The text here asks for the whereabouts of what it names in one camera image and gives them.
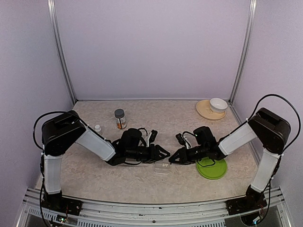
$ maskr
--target bottle cap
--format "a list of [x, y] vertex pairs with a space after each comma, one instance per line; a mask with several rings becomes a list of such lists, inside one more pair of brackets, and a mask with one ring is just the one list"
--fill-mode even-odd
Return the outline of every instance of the bottle cap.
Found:
[[95, 131], [101, 131], [100, 125], [97, 124], [97, 125], [95, 126]]
[[125, 116], [125, 114], [124, 114], [124, 110], [123, 109], [117, 109], [117, 110], [115, 110], [115, 117], [116, 118], [122, 118], [124, 116]]

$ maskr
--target wooden plate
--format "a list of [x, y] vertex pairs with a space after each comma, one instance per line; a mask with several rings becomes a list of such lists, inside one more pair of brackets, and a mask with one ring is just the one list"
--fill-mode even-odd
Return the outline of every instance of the wooden plate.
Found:
[[220, 114], [212, 111], [212, 109], [210, 108], [209, 100], [202, 100], [198, 102], [196, 105], [196, 109], [202, 117], [212, 121], [222, 119], [226, 115], [226, 111]]

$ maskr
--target white cap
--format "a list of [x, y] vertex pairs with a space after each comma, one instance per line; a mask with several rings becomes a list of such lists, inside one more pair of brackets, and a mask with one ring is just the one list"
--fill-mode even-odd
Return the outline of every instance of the white cap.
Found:
[[101, 131], [101, 127], [100, 127], [100, 125], [95, 125], [95, 131]]

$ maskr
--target beige table surface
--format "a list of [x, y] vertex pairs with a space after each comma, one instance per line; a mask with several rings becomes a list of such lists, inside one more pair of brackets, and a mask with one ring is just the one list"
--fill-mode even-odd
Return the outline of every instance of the beige table surface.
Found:
[[[231, 111], [218, 121], [201, 117], [196, 111], [197, 101], [92, 101], [77, 102], [74, 110], [94, 127], [103, 128], [109, 140], [121, 137], [116, 127], [114, 111], [122, 108], [127, 129], [145, 127], [158, 131], [155, 144], [171, 154], [181, 146], [175, 135], [209, 126], [218, 140], [238, 125]], [[193, 146], [194, 138], [188, 137]], [[182, 203], [209, 201], [244, 195], [252, 181], [257, 165], [248, 145], [226, 159], [228, 170], [219, 180], [203, 178], [194, 164], [170, 165], [168, 174], [155, 173], [154, 164], [138, 166], [110, 166], [80, 145], [74, 144], [62, 161], [61, 185], [64, 195], [98, 201], [128, 203]]]

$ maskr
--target white wall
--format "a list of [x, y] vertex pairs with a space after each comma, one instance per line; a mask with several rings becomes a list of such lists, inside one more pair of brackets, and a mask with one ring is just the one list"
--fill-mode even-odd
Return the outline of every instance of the white wall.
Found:
[[228, 99], [250, 1], [62, 0], [78, 99]]
[[34, 121], [71, 108], [45, 0], [0, 1], [0, 75], [0, 223], [10, 227], [39, 174]]
[[[250, 116], [256, 102], [265, 94], [287, 98], [303, 118], [303, 2], [300, 0], [259, 0], [250, 49], [235, 107], [241, 120]], [[290, 122], [295, 136], [298, 123], [291, 108], [277, 98], [261, 106]], [[255, 143], [261, 151], [260, 143]], [[289, 147], [275, 178], [290, 209], [295, 226], [303, 223], [303, 141]]]

